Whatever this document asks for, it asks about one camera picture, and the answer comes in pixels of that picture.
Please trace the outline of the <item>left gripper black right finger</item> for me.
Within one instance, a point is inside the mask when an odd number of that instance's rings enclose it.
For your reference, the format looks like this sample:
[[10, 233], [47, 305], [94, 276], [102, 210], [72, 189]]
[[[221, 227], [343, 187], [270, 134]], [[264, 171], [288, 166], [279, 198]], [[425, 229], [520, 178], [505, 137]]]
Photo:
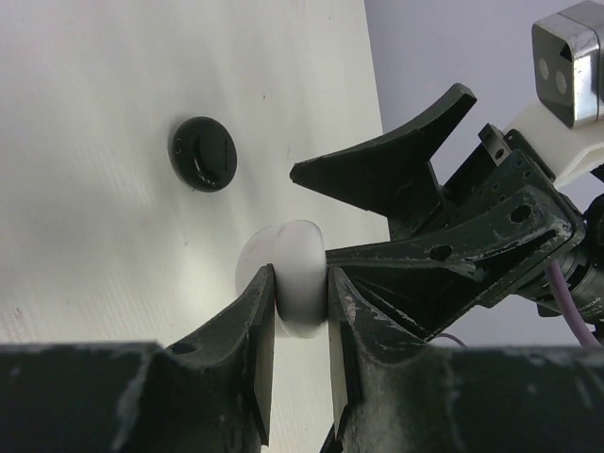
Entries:
[[599, 347], [437, 347], [328, 273], [326, 452], [599, 452]]

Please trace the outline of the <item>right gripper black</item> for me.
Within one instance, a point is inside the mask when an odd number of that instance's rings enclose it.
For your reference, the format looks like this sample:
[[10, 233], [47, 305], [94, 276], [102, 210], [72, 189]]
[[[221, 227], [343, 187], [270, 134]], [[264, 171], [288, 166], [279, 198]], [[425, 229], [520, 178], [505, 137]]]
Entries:
[[[403, 126], [290, 172], [299, 186], [391, 219], [395, 241], [333, 249], [327, 263], [425, 340], [509, 294], [552, 307], [546, 267], [560, 261], [571, 282], [585, 268], [582, 218], [517, 131], [502, 136], [486, 126], [506, 157], [494, 164], [480, 145], [447, 181], [444, 198], [430, 160], [476, 102], [455, 83]], [[411, 230], [438, 216], [445, 200], [444, 220]]]

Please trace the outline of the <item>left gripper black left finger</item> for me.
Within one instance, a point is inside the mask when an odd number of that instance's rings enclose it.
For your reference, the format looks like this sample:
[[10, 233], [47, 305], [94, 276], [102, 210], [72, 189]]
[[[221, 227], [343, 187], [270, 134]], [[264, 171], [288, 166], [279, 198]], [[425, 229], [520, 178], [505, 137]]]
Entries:
[[168, 347], [5, 344], [5, 452], [258, 452], [269, 443], [275, 272]]

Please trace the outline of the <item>round white earbud case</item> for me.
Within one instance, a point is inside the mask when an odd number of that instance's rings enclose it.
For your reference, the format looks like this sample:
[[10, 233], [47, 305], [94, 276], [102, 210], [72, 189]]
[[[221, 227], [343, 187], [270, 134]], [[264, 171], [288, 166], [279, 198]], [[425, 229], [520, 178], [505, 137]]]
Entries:
[[236, 293], [266, 264], [275, 273], [276, 335], [315, 337], [327, 320], [327, 253], [320, 228], [295, 220], [255, 233], [237, 260]]

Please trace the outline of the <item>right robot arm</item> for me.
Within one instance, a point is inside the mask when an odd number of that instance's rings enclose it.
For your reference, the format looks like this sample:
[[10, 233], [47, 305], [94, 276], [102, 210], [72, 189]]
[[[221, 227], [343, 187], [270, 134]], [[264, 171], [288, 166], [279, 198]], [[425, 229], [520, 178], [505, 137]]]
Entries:
[[516, 294], [543, 317], [559, 314], [545, 271], [562, 268], [565, 286], [591, 324], [603, 314], [603, 250], [596, 222], [553, 186], [518, 131], [485, 126], [480, 145], [446, 183], [453, 204], [429, 232], [331, 250], [372, 305], [430, 340], [476, 306]]

